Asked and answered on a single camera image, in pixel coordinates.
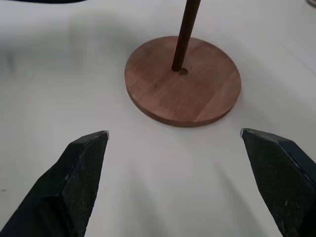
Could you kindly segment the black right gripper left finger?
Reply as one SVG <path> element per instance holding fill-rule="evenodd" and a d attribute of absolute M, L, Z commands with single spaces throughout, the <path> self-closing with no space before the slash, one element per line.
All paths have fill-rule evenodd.
<path fill-rule="evenodd" d="M 33 185 L 2 237 L 82 237 L 98 193 L 108 131 L 71 142 Z"/>

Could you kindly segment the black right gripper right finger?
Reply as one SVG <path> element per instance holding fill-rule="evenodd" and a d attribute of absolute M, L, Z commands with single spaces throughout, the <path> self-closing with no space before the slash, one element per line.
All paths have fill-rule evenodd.
<path fill-rule="evenodd" d="M 292 140 L 243 128 L 261 197 L 284 237 L 316 235 L 316 164 Z"/>

